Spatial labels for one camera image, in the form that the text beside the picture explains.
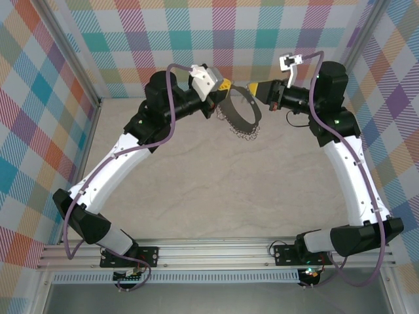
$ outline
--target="plaid wallpaper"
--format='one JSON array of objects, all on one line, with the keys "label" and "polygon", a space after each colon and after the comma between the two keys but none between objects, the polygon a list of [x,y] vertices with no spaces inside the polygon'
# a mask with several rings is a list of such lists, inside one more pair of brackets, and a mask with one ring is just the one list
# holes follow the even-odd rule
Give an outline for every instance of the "plaid wallpaper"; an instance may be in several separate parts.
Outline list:
[{"label": "plaid wallpaper", "polygon": [[375,183],[405,224],[405,247],[393,249],[405,290],[419,305],[419,0],[391,2],[347,92]]},{"label": "plaid wallpaper", "polygon": [[[169,63],[206,62],[236,84],[277,78],[279,55],[347,55],[373,0],[48,0],[99,95],[143,96]],[[314,66],[299,67],[297,84]],[[187,74],[180,71],[181,87]]]},{"label": "plaid wallpaper", "polygon": [[15,314],[57,237],[51,193],[74,179],[94,106],[29,0],[0,8],[0,313]]}]

